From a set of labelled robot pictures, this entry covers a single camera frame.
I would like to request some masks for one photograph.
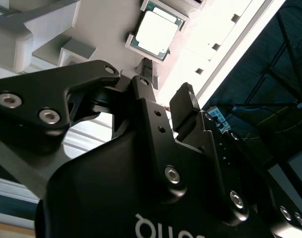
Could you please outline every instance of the cable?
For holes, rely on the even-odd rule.
[[[288,131],[296,126],[298,126],[300,123],[302,123],[302,120],[300,120],[297,124],[295,125],[292,125],[291,127],[287,128],[287,129],[284,129],[284,130],[280,130],[280,131],[276,131],[275,133],[281,133],[281,132],[285,132],[285,131]]]
[[[297,124],[292,125],[291,127],[287,128],[287,129],[276,131],[274,133],[277,134],[277,133],[282,133],[282,132],[288,131],[288,130],[293,129],[294,127],[298,126],[301,123],[302,123],[302,119]],[[247,140],[253,140],[253,139],[258,139],[258,138],[260,138],[260,136],[247,138]]]
[[[280,113],[281,111],[287,109],[288,107],[289,107],[289,106],[286,106],[286,107],[284,107],[284,108],[278,110],[278,111],[276,112],[276,114],[278,114],[278,113]],[[273,114],[273,115],[267,117],[266,119],[264,119],[264,120],[262,120],[261,122],[259,122],[256,126],[261,125],[262,123],[264,123],[264,122],[266,122],[267,120],[269,120],[269,119],[271,119],[272,117],[274,117],[276,114]]]
[[[261,108],[261,109],[266,110],[266,111],[269,111],[269,112],[271,112],[271,113],[274,113],[274,114],[276,114],[276,115],[278,115],[278,116],[281,116],[281,114],[279,114],[279,113],[277,113],[277,112],[275,112],[275,111],[273,111],[273,110],[271,110],[271,109],[268,109],[268,108]],[[292,121],[292,120],[288,119],[287,117],[285,117],[284,119],[285,119],[285,120],[288,120],[288,121],[290,121],[290,122],[292,122],[292,123],[294,123],[295,126],[298,126],[300,129],[302,129],[302,127],[299,126],[295,121]]]
[[[260,110],[261,108],[265,108],[265,107],[260,107],[260,108],[251,108],[251,109],[247,109],[247,108],[245,108],[245,107],[238,107],[238,106],[236,106],[235,104],[233,104],[233,103],[231,103],[231,102],[229,102],[229,101],[227,101],[227,100],[225,100],[225,99],[222,99],[222,98],[213,97],[213,98],[211,98],[211,99],[215,99],[215,100],[218,100],[218,101],[227,103],[227,104],[229,104],[229,105],[231,105],[231,106],[233,106],[233,107],[236,107],[236,108],[238,108],[239,110],[243,110],[243,111],[258,111],[258,110]],[[280,102],[275,102],[275,103],[289,103],[289,102],[293,102],[293,101],[295,101],[295,99],[290,99],[290,100],[285,100],[285,101],[280,101]]]

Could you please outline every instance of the metal frame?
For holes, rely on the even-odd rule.
[[[279,12],[276,13],[276,19],[278,21],[284,43],[280,46],[279,50],[277,51],[276,55],[273,57],[271,63],[266,67],[265,72],[261,76],[261,78],[258,80],[257,84],[254,86],[252,91],[250,92],[249,96],[245,100],[244,104],[235,104],[235,105],[240,105],[241,107],[266,107],[266,106],[295,106],[298,103],[302,102],[302,77],[300,73],[300,69],[297,65],[295,55],[293,53],[293,48],[291,46],[288,34],[286,32],[284,22],[282,20],[281,14]],[[278,62],[282,54],[284,53],[285,49],[288,50],[288,54],[293,66],[293,71],[296,75],[297,82],[299,84],[299,88],[301,91],[301,94],[295,90],[293,87],[291,87],[288,82],[286,82],[284,79],[282,79],[278,74],[273,72],[272,68],[275,66],[275,64]],[[273,79],[275,79],[282,87],[284,87],[290,94],[292,94],[294,97],[297,98],[298,102],[295,103],[290,103],[290,104],[249,104],[249,102],[252,100],[252,98],[255,96],[257,91],[260,89],[262,83],[266,79],[266,75],[270,75]]]

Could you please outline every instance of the screw hole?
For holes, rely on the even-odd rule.
[[[55,116],[51,113],[46,114],[45,117],[49,120],[54,120],[55,119]]]
[[[149,82],[144,78],[140,78],[140,82],[143,83],[144,85],[149,85]]]
[[[111,68],[109,66],[105,66],[105,71],[108,72],[108,73],[115,73],[116,72],[113,68]]]
[[[154,113],[155,113],[155,115],[157,115],[159,117],[162,115],[159,111],[154,111]]]
[[[4,98],[4,102],[5,103],[9,103],[9,104],[13,104],[13,103],[15,103],[15,99],[10,98],[10,97]]]
[[[161,126],[158,127],[158,130],[159,130],[160,132],[162,132],[162,133],[165,133],[165,132],[166,132],[166,130],[165,130],[163,127],[161,127]]]

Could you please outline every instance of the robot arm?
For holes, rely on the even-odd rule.
[[[41,201],[38,238],[302,238],[302,213],[183,84],[166,111],[104,61],[0,80],[0,165]],[[70,160],[68,129],[114,115],[113,139]]]

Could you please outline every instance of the silver screw head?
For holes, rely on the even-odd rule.
[[[288,220],[288,221],[292,220],[291,215],[289,214],[288,210],[285,207],[281,206],[280,210],[286,220]]]
[[[22,105],[22,100],[19,96],[11,93],[0,94],[0,105],[6,108],[17,108]]]
[[[170,166],[165,168],[165,176],[173,184],[177,184],[181,180],[177,170]]]
[[[213,120],[212,117],[208,113],[206,113],[205,116],[208,118],[208,120]]]
[[[236,134],[234,134],[233,132],[230,133],[230,135],[232,136],[233,139],[235,140],[239,140],[239,138],[237,137]]]
[[[42,110],[39,113],[39,117],[47,124],[56,124],[60,120],[59,114],[51,109]]]
[[[235,191],[230,192],[230,199],[235,204],[235,206],[238,207],[239,209],[242,209],[244,207],[243,200],[241,199],[239,194],[237,194]]]
[[[300,225],[302,226],[302,217],[300,216],[300,214],[296,212],[296,213],[294,213],[294,215],[295,215],[296,219],[298,220],[298,222],[300,223]]]

